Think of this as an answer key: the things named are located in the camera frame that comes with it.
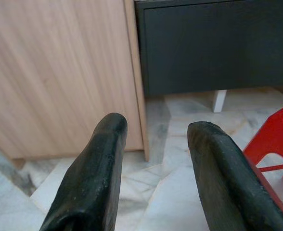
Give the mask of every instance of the red plastic stool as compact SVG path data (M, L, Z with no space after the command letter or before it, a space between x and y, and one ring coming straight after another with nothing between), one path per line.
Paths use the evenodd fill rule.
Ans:
M244 150L245 156L258 164L269 153L283 157L283 109L271 115ZM283 169L283 165L262 167L262 172Z

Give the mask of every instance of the light wood panel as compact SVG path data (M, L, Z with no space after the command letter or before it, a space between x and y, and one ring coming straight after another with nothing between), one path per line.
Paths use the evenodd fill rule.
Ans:
M126 16L127 16L128 34L129 34L132 65L134 71L136 95L137 95L140 120L141 120L141 128L142 128L141 133L142 133L142 140L144 145L145 159L146 161L149 161L150 159L149 141L147 136L145 99L142 88L142 72L141 72L140 54L138 50L134 0L124 0L124 3L125 3Z
M0 149L78 154L109 112L143 149L123 0L0 0Z

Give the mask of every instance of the dark gray cabinet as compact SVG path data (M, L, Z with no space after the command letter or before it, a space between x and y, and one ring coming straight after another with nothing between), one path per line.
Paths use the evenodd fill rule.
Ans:
M147 96L283 85L283 0L135 2Z

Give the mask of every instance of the white cabinet leg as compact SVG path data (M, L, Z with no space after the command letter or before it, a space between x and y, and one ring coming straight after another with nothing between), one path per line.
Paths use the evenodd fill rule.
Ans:
M213 102L213 112L217 113L217 112L222 111L226 92L227 90L216 90L215 91L214 102Z

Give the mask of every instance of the marble floor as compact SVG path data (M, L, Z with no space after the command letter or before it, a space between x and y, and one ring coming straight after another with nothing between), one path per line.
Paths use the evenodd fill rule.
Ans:
M188 125L215 123L243 149L268 116L283 107L283 94L273 88L230 90L223 111L214 114L213 96L205 92L147 99L151 158L145 162L143 152L124 154L116 231L209 230L187 146ZM29 162L23 169L35 187L30 200L43 214L72 161ZM280 163L281 157L269 154L258 166ZM283 170L264 175L283 201Z

